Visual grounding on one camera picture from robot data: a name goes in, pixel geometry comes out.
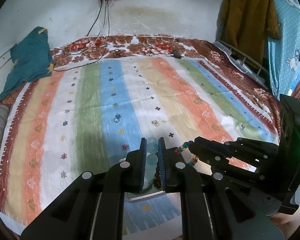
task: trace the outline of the wall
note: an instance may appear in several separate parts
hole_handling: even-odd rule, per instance
[[[110,34],[170,34],[215,41],[222,0],[120,0],[109,13]],[[7,0],[0,10],[0,55],[33,28],[48,29],[51,47],[87,34],[99,0]],[[98,34],[101,22],[90,36]]]

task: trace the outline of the bed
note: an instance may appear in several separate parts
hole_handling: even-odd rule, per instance
[[[171,57],[173,51],[182,58]],[[0,217],[18,235],[79,174],[107,171],[142,137],[164,137],[167,148],[197,136],[279,142],[277,99],[207,41],[85,37],[51,53],[55,70],[69,70],[0,102],[12,105],[0,152]],[[188,150],[182,155],[193,158]],[[231,164],[253,170],[239,160]],[[194,167],[211,173],[200,161]],[[125,199],[123,239],[181,234],[178,194]]]

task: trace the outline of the blue stripe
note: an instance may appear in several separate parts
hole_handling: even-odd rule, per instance
[[[137,203],[124,202],[123,220],[128,234],[153,228],[180,215],[167,195]]]
[[[113,165],[121,158],[125,158],[127,152],[139,149],[142,138],[118,60],[106,60],[100,63],[100,100],[105,146],[110,164]],[[117,114],[121,115],[118,123],[114,122]],[[129,145],[129,149],[122,149],[123,145]]]
[[[191,65],[196,67],[201,74],[220,92],[223,93],[225,98],[238,110],[239,113],[246,119],[246,121],[253,126],[260,134],[262,139],[266,142],[273,142],[275,137],[274,135],[268,130],[263,123],[260,122],[258,118],[256,118],[249,109],[242,104],[241,101],[237,99],[237,97],[229,91],[229,89],[224,86],[217,78],[215,78],[208,70],[202,67],[198,61],[196,60],[187,60]]]

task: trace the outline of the brown coat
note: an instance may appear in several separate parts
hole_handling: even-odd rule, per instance
[[[262,63],[266,36],[280,38],[274,0],[225,0],[224,41]]]

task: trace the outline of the black device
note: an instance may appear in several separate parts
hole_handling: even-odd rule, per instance
[[[300,101],[281,95],[280,144],[238,138],[235,142],[197,137],[189,150],[211,165],[212,175],[186,164],[160,138],[161,185],[180,192],[184,240],[284,240],[270,221],[276,212],[293,214],[300,195]],[[229,164],[235,157],[255,172]],[[140,192],[146,139],[108,172],[82,173],[23,231],[21,240],[122,239],[124,192]]]

